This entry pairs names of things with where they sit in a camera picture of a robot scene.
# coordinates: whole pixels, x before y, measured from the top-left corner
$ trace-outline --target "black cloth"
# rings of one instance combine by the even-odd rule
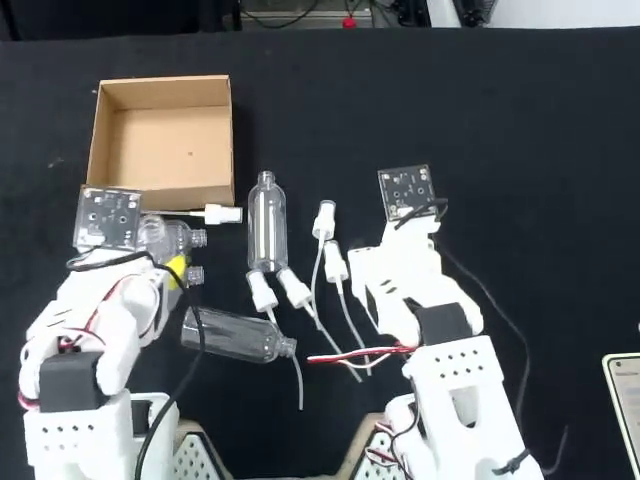
[[[231,74],[237,198],[262,169],[288,198],[290,264],[308,281],[320,200],[337,202],[343,250],[379,242],[376,170],[429,163],[449,198],[441,242],[527,335],[533,372],[524,437],[550,464],[571,427],[559,479],[632,478],[601,358],[638,349],[640,30],[315,31],[0,45],[0,451],[29,477],[15,400],[27,326],[65,278],[100,79]],[[194,256],[204,305],[252,313],[246,227],[210,229]],[[513,399],[517,338],[482,292],[445,262],[485,314]],[[329,352],[282,292],[282,330],[302,355]],[[348,299],[366,343],[379,340]],[[319,309],[355,347],[333,288]],[[136,391],[171,391],[193,353],[179,318],[142,354]],[[180,401],[237,477],[335,472],[367,412],[409,391],[399,359],[357,385],[342,367],[304,366],[296,411],[290,362],[207,356]]]

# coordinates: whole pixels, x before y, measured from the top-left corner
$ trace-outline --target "black wire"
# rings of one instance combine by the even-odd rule
[[[438,212],[436,213],[435,220],[436,222],[439,222],[440,220],[442,220],[442,217],[446,215],[447,210],[449,210],[449,200],[446,198],[434,198],[433,200],[429,200],[424,205],[420,205],[418,208],[414,208],[409,213],[407,213],[404,217],[402,217],[398,221],[398,223],[394,228],[396,230],[399,230],[402,226],[407,224],[410,220],[416,218],[422,212],[424,212],[425,210],[429,210],[432,207],[442,207],[442,209],[438,209]]]
[[[387,17],[387,14],[385,13],[385,7],[383,5],[380,5],[375,0],[372,0],[372,3],[373,3],[373,6],[378,9],[378,11],[380,12],[380,15],[382,15],[382,18],[384,18],[385,23],[387,25],[389,25],[390,27],[393,27],[393,24],[391,23],[391,20],[389,20],[389,17]]]
[[[320,0],[313,0],[311,5],[304,12],[302,12],[300,15],[298,15],[297,17],[292,18],[291,20],[287,20],[286,22],[280,23],[278,25],[271,25],[270,23],[265,23],[263,21],[263,19],[261,19],[260,17],[256,17],[255,15],[249,13],[244,8],[244,5],[242,5],[242,0],[238,0],[238,5],[240,6],[240,10],[242,11],[243,14],[245,14],[251,20],[256,22],[262,28],[268,28],[268,29],[272,29],[272,30],[278,30],[278,29],[281,29],[281,28],[286,28],[286,27],[288,27],[290,25],[293,25],[294,23],[299,22],[300,20],[302,20],[303,18],[308,16],[311,12],[313,12],[318,7],[319,3],[320,3]]]
[[[413,422],[411,422],[411,425],[409,425],[407,428],[405,428],[404,430],[402,430],[402,431],[396,433],[394,436],[392,436],[391,437],[391,444],[389,446],[389,448],[391,450],[391,455],[393,455],[393,458],[395,458],[396,461],[398,462],[398,466],[402,470],[402,473],[404,473],[404,476],[407,478],[407,480],[413,480],[413,477],[407,471],[406,467],[404,466],[404,463],[402,462],[402,459],[400,457],[398,457],[398,455],[396,454],[395,444],[396,444],[396,441],[398,440],[399,437],[409,433],[411,430],[416,428],[418,426],[418,423],[420,422],[420,403],[418,401],[418,389],[416,388],[416,384],[413,381],[413,379],[411,379],[411,387],[413,388],[413,395],[414,395],[414,398],[415,398],[415,409],[416,409],[416,413],[413,416]]]
[[[142,446],[140,447],[140,452],[138,453],[138,459],[136,461],[136,469],[133,476],[134,480],[141,479],[142,466],[144,465],[144,459],[147,455],[147,452],[149,451],[149,446],[151,445],[151,441],[153,440],[154,435],[158,431],[158,428],[160,427],[162,420],[169,412],[169,409],[178,401],[178,398],[180,398],[182,393],[189,386],[189,383],[191,383],[191,380],[193,380],[196,370],[198,369],[198,365],[200,364],[200,360],[202,359],[202,356],[205,353],[204,326],[202,325],[200,312],[198,311],[198,307],[196,307],[195,302],[191,297],[191,293],[189,292],[189,289],[187,289],[184,282],[180,278],[180,275],[178,275],[171,267],[156,263],[156,261],[153,259],[153,256],[146,250],[135,252],[130,255],[125,255],[122,257],[112,258],[103,262],[89,263],[89,264],[82,264],[82,265],[74,265],[72,263],[70,266],[68,265],[69,270],[73,272],[88,272],[90,270],[97,270],[100,268],[113,267],[115,265],[122,265],[124,263],[138,260],[139,258],[148,258],[149,260],[151,260],[151,263],[153,264],[154,268],[157,268],[159,270],[163,270],[169,273],[169,275],[171,275],[171,277],[175,280],[180,290],[182,290],[182,293],[184,294],[188,307],[191,308],[191,310],[193,311],[193,317],[198,327],[199,348],[198,348],[198,353],[196,354],[194,359],[191,361],[191,364],[189,365],[189,369],[187,370],[186,375],[182,377],[182,380],[180,381],[176,389],[173,391],[169,399],[165,402],[165,404],[162,406],[162,408],[158,412],[158,415],[153,421],[153,424],[149,428],[149,431],[147,432],[147,435],[145,436],[145,439],[142,442]]]
[[[518,326],[514,323],[514,321],[511,320],[509,315],[507,315],[507,313],[502,309],[502,307],[498,304],[496,299],[493,298],[493,295],[491,295],[491,292],[484,285],[484,283],[482,283],[480,279],[476,275],[474,275],[469,269],[467,269],[464,265],[462,265],[462,263],[460,263],[458,259],[454,257],[453,254],[449,250],[447,250],[440,242],[438,242],[438,251],[442,252],[444,256],[447,257],[447,259],[451,263],[453,263],[453,265],[458,270],[460,270],[461,273],[469,277],[471,280],[473,280],[476,283],[476,285],[478,285],[478,287],[480,287],[482,292],[485,294],[485,296],[491,303],[491,306],[494,308],[496,312],[498,312],[498,315],[502,317],[502,319],[507,323],[509,328],[513,330],[513,332],[516,334],[516,336],[522,343],[522,346],[524,348],[524,354],[525,354],[525,362],[524,362],[524,370],[522,372],[522,377],[520,379],[520,385],[518,386],[518,392],[516,394],[516,402],[514,407],[516,422],[518,424],[518,427],[522,430],[522,408],[524,404],[524,395],[527,390],[529,375],[531,374],[531,357],[530,357],[529,342],[527,341],[527,337],[525,337],[524,333],[522,333],[520,328],[518,328]]]
[[[344,9],[347,11],[347,15],[353,17],[353,14],[356,13],[356,10],[360,6],[363,0],[358,0],[356,4],[353,6],[353,10],[349,10],[349,0],[344,0]]]
[[[451,254],[451,252],[449,252],[445,247],[442,246],[442,243],[439,243],[439,242],[438,242],[438,251],[442,252],[445,255],[445,257],[447,257],[447,259],[451,263],[453,263],[453,265],[455,265],[455,267],[458,270],[460,270],[460,272],[462,272],[464,275],[469,277],[480,287],[480,289],[483,291],[483,293],[485,294],[485,296],[487,297],[487,299],[489,300],[489,302],[491,303],[495,311],[498,312],[498,314],[507,323],[507,325],[511,328],[511,330],[513,330],[513,332],[516,334],[516,336],[522,343],[522,346],[524,347],[524,353],[525,353],[524,370],[522,372],[522,378],[520,379],[520,385],[518,386],[518,392],[516,394],[516,402],[514,407],[516,423],[518,424],[518,428],[520,429],[520,431],[523,432],[524,429],[522,426],[522,411],[523,411],[523,405],[524,405],[524,397],[527,390],[527,384],[529,381],[529,376],[531,374],[531,356],[530,356],[529,342],[527,341],[527,338],[525,337],[524,333],[522,333],[522,331],[518,328],[515,322],[506,314],[506,312],[502,309],[502,307],[500,307],[498,302],[496,302],[496,299],[493,297],[493,295],[491,295],[491,292],[489,292],[489,289],[480,281],[480,279],[476,275],[474,275],[469,269],[467,269],[464,265],[462,265],[462,263],[460,263],[458,259],[456,259]],[[562,438],[560,439],[560,445],[558,446],[556,458],[553,465],[548,468],[544,468],[542,466],[540,467],[540,470],[542,471],[543,475],[545,476],[553,475],[554,473],[556,473],[556,471],[560,467],[560,463],[562,462],[562,457],[564,455],[564,451],[567,445],[568,436],[569,436],[569,426],[566,425],[562,433]],[[529,454],[529,451],[525,449],[520,455],[512,459],[513,464],[517,465],[516,469],[519,467],[520,463],[528,456],[528,454]]]
[[[542,474],[545,477],[553,475],[558,471],[558,468],[560,468],[560,463],[562,462],[562,456],[564,454],[565,447],[567,446],[568,438],[569,438],[569,426],[565,425],[564,430],[562,432],[562,438],[560,439],[560,445],[558,446],[558,451],[556,453],[555,462],[553,462],[553,465],[551,465],[548,468],[540,467],[540,470],[542,471]]]

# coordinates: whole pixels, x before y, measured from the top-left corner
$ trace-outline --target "white spray nozzle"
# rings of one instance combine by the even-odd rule
[[[251,270],[247,273],[247,282],[249,282],[251,298],[257,312],[263,313],[278,306],[276,294],[260,270]]]
[[[349,278],[347,264],[342,259],[340,247],[335,240],[324,244],[324,273],[330,283],[340,284]]]
[[[242,223],[241,207],[225,207],[215,203],[208,203],[204,207],[204,223],[206,225],[220,225],[221,223]]]
[[[320,202],[320,210],[313,222],[313,236],[318,240],[331,240],[336,229],[336,204],[332,200]]]
[[[287,294],[287,298],[293,308],[302,308],[305,305],[308,307],[311,302],[311,290],[293,273],[289,267],[283,268],[276,275],[278,281],[284,288]]]

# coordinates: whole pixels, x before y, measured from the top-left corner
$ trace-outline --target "black cable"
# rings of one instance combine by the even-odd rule
[[[9,0],[0,0],[0,14],[4,17],[7,33],[11,41],[17,42],[22,40],[20,30],[18,30],[18,23],[16,22],[16,16]]]
[[[498,302],[496,302],[496,299],[493,297],[493,295],[491,295],[491,292],[489,292],[489,289],[480,281],[480,279],[476,275],[474,275],[469,269],[467,269],[464,265],[462,265],[462,263],[460,263],[458,259],[456,259],[451,254],[451,252],[449,252],[445,247],[443,247],[442,243],[440,242],[438,242],[438,251],[442,252],[445,255],[445,257],[447,257],[447,259],[451,263],[453,263],[458,270],[460,270],[460,272],[462,272],[464,275],[469,277],[480,287],[480,289],[483,291],[483,293],[485,294],[485,296],[487,297],[487,299],[489,300],[489,302],[491,303],[495,311],[498,312],[498,314],[507,323],[507,325],[511,328],[511,330],[513,330],[513,332],[516,334],[516,336],[522,343],[522,346],[524,347],[525,364],[524,364],[524,370],[522,372],[522,378],[520,379],[520,385],[518,386],[518,392],[516,395],[516,402],[514,407],[516,423],[520,431],[523,432],[524,430],[522,426],[522,411],[523,411],[523,405],[524,405],[525,392],[527,390],[527,383],[529,380],[529,376],[531,374],[531,356],[530,356],[529,342],[527,341],[527,338],[525,337],[524,333],[522,333],[522,331],[518,328],[515,322],[506,314],[506,312],[502,309],[502,307],[500,307]],[[556,473],[556,471],[560,467],[560,463],[562,462],[562,457],[564,455],[564,450],[567,445],[568,436],[569,436],[569,426],[566,425],[562,433],[562,438],[560,440],[560,445],[558,446],[558,451],[556,453],[556,458],[553,465],[549,468],[544,468],[542,466],[540,467],[540,470],[542,471],[543,475],[545,476],[553,475],[554,473]],[[520,467],[520,463],[522,463],[522,461],[525,458],[527,458],[529,454],[530,454],[529,450],[525,449],[523,450],[522,453],[520,453],[519,455],[511,459],[509,462],[507,462],[507,465],[505,465],[502,468],[495,469],[493,470],[493,472],[496,475],[505,475],[506,473],[513,473]]]
[[[349,15],[350,17],[353,17],[353,14],[356,13],[356,10],[358,9],[358,7],[363,1],[364,0],[358,0],[356,4],[353,6],[353,10],[349,10],[349,0],[344,0],[344,9],[347,11],[347,15]]]
[[[553,462],[553,465],[551,465],[548,468],[540,467],[540,470],[542,470],[542,474],[545,477],[553,475],[558,471],[558,468],[560,468],[560,463],[562,462],[562,456],[564,454],[565,447],[567,446],[568,438],[569,438],[569,426],[565,425],[564,430],[562,432],[562,438],[560,439],[560,445],[558,446],[558,451],[556,453],[556,460]]]
[[[261,19],[260,17],[256,17],[255,15],[249,13],[244,8],[244,5],[242,5],[242,0],[238,0],[238,5],[240,6],[240,10],[242,11],[243,14],[245,14],[251,20],[256,22],[262,28],[268,28],[268,29],[272,29],[272,30],[279,30],[281,28],[286,28],[286,27],[288,27],[290,25],[293,25],[294,23],[299,22],[300,20],[302,20],[303,18],[308,16],[311,12],[313,12],[318,7],[319,3],[320,3],[320,0],[313,0],[311,5],[304,12],[302,12],[300,15],[298,15],[297,17],[292,18],[291,20],[287,20],[286,22],[280,23],[278,25],[271,25],[269,23],[265,23],[263,21],[263,19]]]
[[[433,200],[428,201],[424,205],[420,205],[418,208],[414,208],[409,213],[407,213],[404,217],[402,217],[396,226],[394,227],[396,230],[399,230],[402,226],[406,225],[410,220],[416,218],[425,210],[429,210],[432,207],[442,207],[442,209],[438,208],[436,213],[436,222],[442,220],[449,210],[449,200],[446,198],[434,198]]]
[[[378,9],[378,11],[380,12],[380,15],[382,15],[382,18],[384,19],[385,23],[389,27],[393,27],[393,24],[391,23],[391,20],[389,20],[389,17],[387,17],[387,14],[385,13],[385,7],[383,5],[380,5],[380,3],[378,3],[375,0],[372,0],[372,3],[373,3],[373,6]]]
[[[411,387],[413,388],[413,395],[414,395],[414,398],[415,398],[415,409],[416,409],[416,413],[413,416],[413,422],[411,422],[411,425],[409,425],[404,430],[402,430],[402,431],[396,433],[395,435],[393,435],[391,437],[391,444],[389,446],[389,448],[391,450],[391,455],[393,455],[393,458],[395,458],[396,461],[398,462],[398,466],[402,470],[402,473],[404,473],[404,476],[406,477],[407,480],[413,480],[413,477],[407,471],[407,468],[404,466],[404,463],[402,462],[402,459],[400,457],[398,457],[398,455],[396,454],[395,444],[396,444],[396,441],[398,440],[399,437],[409,433],[411,430],[413,430],[415,427],[417,427],[418,423],[420,422],[420,403],[418,401],[418,389],[416,388],[416,384],[413,381],[413,379],[411,379]]]
[[[514,321],[511,320],[509,315],[507,315],[507,313],[502,309],[502,307],[498,304],[496,299],[493,298],[493,295],[491,295],[491,292],[487,287],[485,287],[484,283],[482,283],[476,275],[474,275],[464,265],[462,265],[462,263],[460,263],[458,259],[454,257],[451,254],[451,252],[449,252],[449,250],[447,250],[440,242],[438,242],[438,251],[442,252],[445,255],[445,257],[447,257],[447,259],[451,263],[453,263],[453,265],[458,270],[460,270],[461,273],[469,277],[471,280],[473,280],[476,283],[476,285],[478,285],[478,287],[480,287],[482,292],[485,294],[485,296],[491,303],[491,306],[494,308],[496,312],[498,312],[498,315],[502,317],[502,319],[507,323],[509,328],[513,330],[513,332],[516,334],[516,336],[522,343],[522,346],[524,348],[524,354],[525,354],[525,362],[524,362],[524,370],[522,372],[522,377],[520,379],[520,385],[518,386],[518,392],[516,394],[516,402],[514,407],[516,423],[518,424],[518,427],[520,428],[520,430],[522,430],[522,408],[524,404],[524,395],[527,389],[529,375],[531,374],[531,358],[530,358],[529,342],[527,341],[527,337],[525,337],[524,333],[522,333],[520,328],[518,328],[518,326],[514,323]]]
[[[198,348],[198,353],[196,354],[194,359],[191,361],[191,365],[189,365],[189,369],[187,370],[186,375],[182,377],[182,380],[180,380],[180,383],[178,384],[176,389],[173,391],[169,399],[165,402],[165,404],[162,406],[162,408],[158,412],[158,415],[153,421],[153,424],[149,428],[149,431],[147,432],[147,435],[145,436],[145,439],[142,442],[142,446],[140,447],[140,452],[138,453],[138,459],[136,460],[136,469],[133,476],[134,480],[141,479],[142,466],[144,465],[144,459],[147,455],[149,446],[151,445],[151,441],[153,440],[154,435],[158,431],[158,428],[160,427],[162,420],[169,412],[169,409],[178,401],[178,398],[180,398],[182,393],[189,386],[189,383],[191,383],[191,380],[193,380],[196,370],[198,369],[198,365],[200,364],[200,360],[202,359],[202,356],[205,353],[204,326],[202,325],[200,312],[198,310],[198,307],[196,307],[195,302],[193,301],[193,298],[191,297],[191,293],[189,292],[189,289],[185,286],[184,282],[182,281],[182,278],[180,278],[180,275],[178,275],[171,267],[156,263],[156,261],[153,259],[153,256],[146,250],[135,252],[122,257],[112,258],[109,260],[105,260],[103,262],[89,263],[89,264],[82,264],[82,265],[74,265],[73,263],[71,263],[70,265],[69,264],[67,265],[67,268],[69,268],[69,270],[73,272],[88,272],[90,270],[97,270],[100,268],[113,267],[115,265],[122,265],[124,263],[138,260],[140,258],[148,258],[149,260],[151,260],[151,263],[153,264],[154,268],[157,268],[159,270],[163,270],[169,273],[169,275],[171,275],[171,277],[176,282],[180,290],[182,290],[182,293],[184,294],[188,307],[191,308],[191,310],[193,311],[193,317],[198,327],[199,348]]]

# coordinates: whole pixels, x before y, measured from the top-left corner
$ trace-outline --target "red object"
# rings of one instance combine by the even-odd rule
[[[342,28],[356,28],[358,24],[353,17],[344,17],[342,19]]]

